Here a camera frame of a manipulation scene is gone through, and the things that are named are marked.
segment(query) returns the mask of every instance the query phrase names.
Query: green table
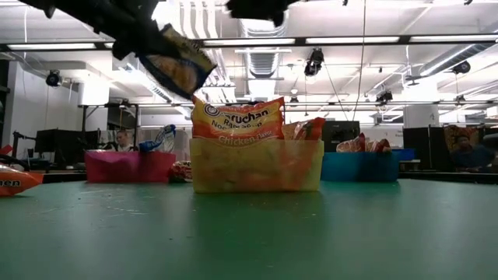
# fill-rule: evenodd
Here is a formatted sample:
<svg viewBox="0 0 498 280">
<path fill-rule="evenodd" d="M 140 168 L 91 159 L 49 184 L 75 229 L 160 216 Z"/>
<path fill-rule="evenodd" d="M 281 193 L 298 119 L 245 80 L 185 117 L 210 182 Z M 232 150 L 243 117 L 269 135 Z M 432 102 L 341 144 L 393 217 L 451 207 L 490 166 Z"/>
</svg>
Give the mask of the green table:
<svg viewBox="0 0 498 280">
<path fill-rule="evenodd" d="M 0 279 L 498 279 L 498 188 L 45 184 L 0 199 Z"/>
</svg>

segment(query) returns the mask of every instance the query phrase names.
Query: person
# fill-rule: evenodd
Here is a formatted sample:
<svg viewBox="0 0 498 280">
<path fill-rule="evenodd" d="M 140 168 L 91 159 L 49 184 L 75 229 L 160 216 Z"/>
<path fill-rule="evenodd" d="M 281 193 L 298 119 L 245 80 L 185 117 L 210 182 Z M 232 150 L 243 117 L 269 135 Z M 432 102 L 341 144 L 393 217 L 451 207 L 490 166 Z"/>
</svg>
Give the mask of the person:
<svg viewBox="0 0 498 280">
<path fill-rule="evenodd" d="M 116 134 L 117 141 L 117 151 L 118 152 L 132 152 L 133 145 L 130 143 L 130 138 L 128 132 L 124 129 L 121 129 Z"/>
<path fill-rule="evenodd" d="M 451 153 L 451 158 L 457 171 L 491 173 L 489 165 L 496 157 L 495 152 L 481 145 L 472 147 L 466 135 L 459 135 L 455 140 L 458 149 Z"/>
</svg>

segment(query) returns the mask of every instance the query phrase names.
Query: pink bin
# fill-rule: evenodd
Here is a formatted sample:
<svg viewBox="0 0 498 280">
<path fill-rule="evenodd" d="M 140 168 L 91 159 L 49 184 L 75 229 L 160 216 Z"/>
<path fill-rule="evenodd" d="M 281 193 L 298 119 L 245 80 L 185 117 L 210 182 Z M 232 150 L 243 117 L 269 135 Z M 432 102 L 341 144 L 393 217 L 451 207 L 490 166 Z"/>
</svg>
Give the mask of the pink bin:
<svg viewBox="0 0 498 280">
<path fill-rule="evenodd" d="M 176 160 L 166 152 L 86 152 L 90 183 L 167 183 Z"/>
</svg>

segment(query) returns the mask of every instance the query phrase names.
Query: yellow bin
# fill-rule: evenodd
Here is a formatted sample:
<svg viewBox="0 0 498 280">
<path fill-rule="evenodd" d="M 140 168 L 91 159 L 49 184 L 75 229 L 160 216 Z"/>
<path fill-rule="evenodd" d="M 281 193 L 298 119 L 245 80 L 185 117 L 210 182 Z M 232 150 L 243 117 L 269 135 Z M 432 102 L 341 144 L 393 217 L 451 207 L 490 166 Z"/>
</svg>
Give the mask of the yellow bin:
<svg viewBox="0 0 498 280">
<path fill-rule="evenodd" d="M 317 191 L 320 186 L 322 141 L 266 140 L 235 148 L 216 141 L 190 141 L 197 193 Z"/>
</svg>

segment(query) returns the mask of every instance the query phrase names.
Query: chicken flavor ramen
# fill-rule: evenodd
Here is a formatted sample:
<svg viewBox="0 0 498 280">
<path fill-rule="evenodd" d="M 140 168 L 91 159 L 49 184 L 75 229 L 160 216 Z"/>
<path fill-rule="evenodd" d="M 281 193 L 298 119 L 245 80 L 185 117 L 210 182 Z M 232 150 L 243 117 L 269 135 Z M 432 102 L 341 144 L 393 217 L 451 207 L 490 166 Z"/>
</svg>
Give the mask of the chicken flavor ramen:
<svg viewBox="0 0 498 280">
<path fill-rule="evenodd" d="M 241 147 L 266 139 L 283 139 L 283 97 L 245 107 L 213 107 L 194 98 L 195 138 L 217 139 L 224 146 Z"/>
</svg>

